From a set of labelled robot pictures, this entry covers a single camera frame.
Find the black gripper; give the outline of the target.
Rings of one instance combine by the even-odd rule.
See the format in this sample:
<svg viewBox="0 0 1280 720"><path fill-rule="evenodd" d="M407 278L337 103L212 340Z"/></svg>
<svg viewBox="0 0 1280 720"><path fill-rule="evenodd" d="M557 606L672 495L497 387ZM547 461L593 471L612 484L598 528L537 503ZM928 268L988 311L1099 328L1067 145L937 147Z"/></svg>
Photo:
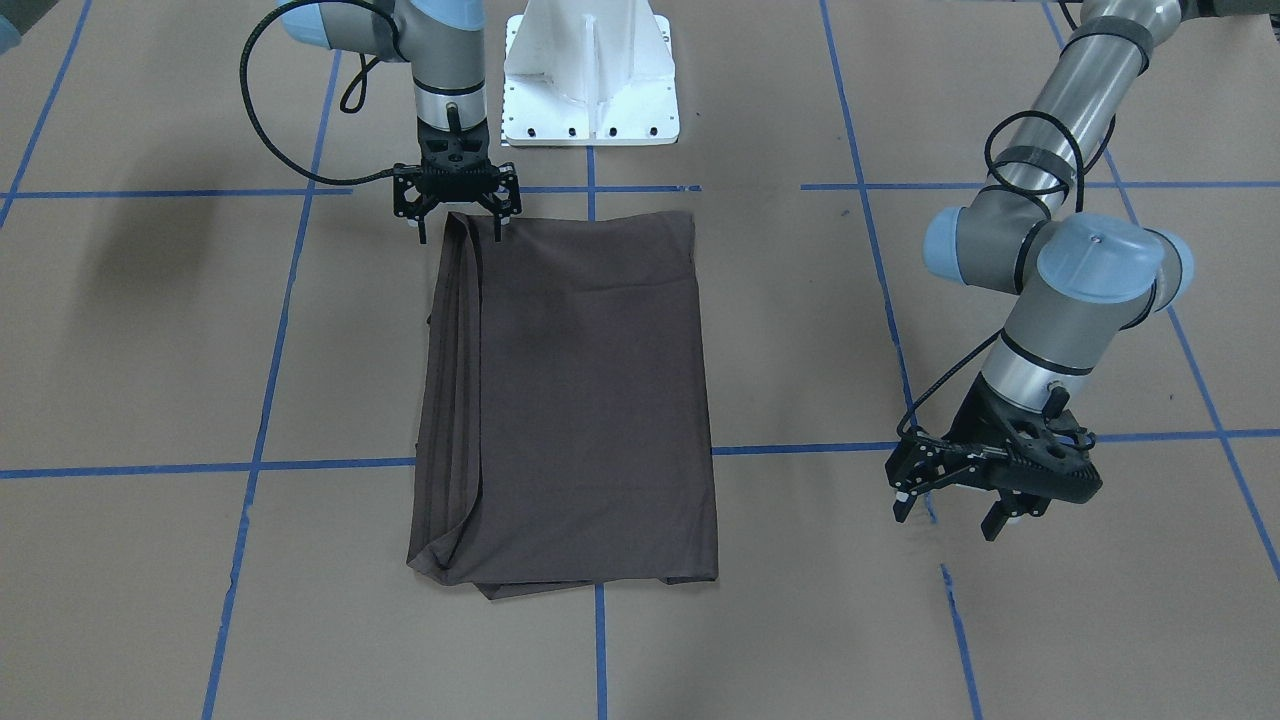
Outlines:
<svg viewBox="0 0 1280 720"><path fill-rule="evenodd" d="M893 519L904 524L918 505L931 521L928 493L946 486L998 491L980 523L986 541L1024 516L1039 518L1060 500L1085 503L1102 487L1091 460L1096 437L1080 427L1060 382L1050 387L1041 409L1009 402L983 378L975 378L947 433L920 427L904 432L884 469L893 487Z"/></svg>
<svg viewBox="0 0 1280 720"><path fill-rule="evenodd" d="M428 245L429 213L443 202L477 204L493 217L493 241L499 243L509 219L524 210L518 176L512 163L492 163L488 126L454 132L417 127L421 163L392 168L393 211L410 219L419 243Z"/></svg>

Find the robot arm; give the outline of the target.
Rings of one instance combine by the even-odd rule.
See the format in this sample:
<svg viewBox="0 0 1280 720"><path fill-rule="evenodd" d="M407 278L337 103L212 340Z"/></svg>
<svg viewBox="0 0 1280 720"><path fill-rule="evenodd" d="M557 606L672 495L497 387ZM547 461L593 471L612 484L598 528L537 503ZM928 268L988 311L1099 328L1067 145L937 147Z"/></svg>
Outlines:
<svg viewBox="0 0 1280 720"><path fill-rule="evenodd" d="M1084 209L1085 181L1117 110L1155 50L1188 22L1276 14L1275 1L1084 1L1032 106L1004 119L1010 142L984 149L986 184L929 223L922 256L947 281L1010 293L1004 324L973 351L978 370L950 428L934 434L910 414L884 470L896 521L931 492L996 493L980 524L993 541L1055 501L1085 503L1102 486L1094 433L1070 402L1115 336L1161 313L1189 288L1188 243Z"/></svg>
<svg viewBox="0 0 1280 720"><path fill-rule="evenodd" d="M250 54L276 19L302 44L358 54L361 72L379 63L410 67L416 104L420 161L397 163L370 176L320 176L269 150L292 170L316 183L393 182L397 217L425 227L426 215L445 202L477 204L493 218L494 237L522 211L515 165L490 159L486 113L485 12L480 1L279 1L246 41L239 64L244 105L251 108Z"/></svg>

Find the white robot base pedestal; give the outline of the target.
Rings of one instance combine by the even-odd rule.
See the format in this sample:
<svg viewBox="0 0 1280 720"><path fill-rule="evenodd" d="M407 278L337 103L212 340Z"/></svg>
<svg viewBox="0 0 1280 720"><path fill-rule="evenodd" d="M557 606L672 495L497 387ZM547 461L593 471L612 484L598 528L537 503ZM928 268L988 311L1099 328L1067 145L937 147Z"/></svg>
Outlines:
<svg viewBox="0 0 1280 720"><path fill-rule="evenodd" d="M504 41L504 145L678 141L672 28L649 1L530 1Z"/></svg>

